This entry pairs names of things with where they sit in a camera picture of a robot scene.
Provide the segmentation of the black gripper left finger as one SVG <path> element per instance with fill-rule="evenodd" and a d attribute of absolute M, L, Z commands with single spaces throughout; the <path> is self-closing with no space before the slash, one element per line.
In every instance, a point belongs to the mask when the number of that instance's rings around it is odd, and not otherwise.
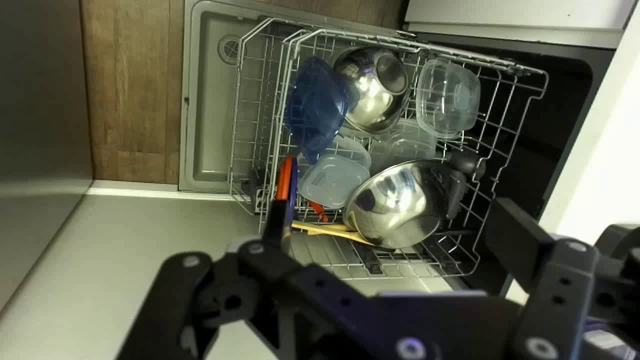
<path fill-rule="evenodd" d="M 235 323 L 278 360 L 372 358 L 366 306 L 328 271 L 264 243 L 221 260 L 181 253 L 162 262 L 117 360 L 204 360 Z"/>

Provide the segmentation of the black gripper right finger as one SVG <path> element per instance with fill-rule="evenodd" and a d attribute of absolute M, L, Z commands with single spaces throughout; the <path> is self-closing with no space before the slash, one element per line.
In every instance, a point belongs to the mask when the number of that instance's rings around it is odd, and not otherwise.
<path fill-rule="evenodd" d="M 552 238 L 510 199 L 491 204 L 485 238 L 529 294 L 509 338 L 517 360 L 617 360 L 585 338 L 601 321 L 640 348 L 640 249 L 604 255 L 576 238 Z"/>

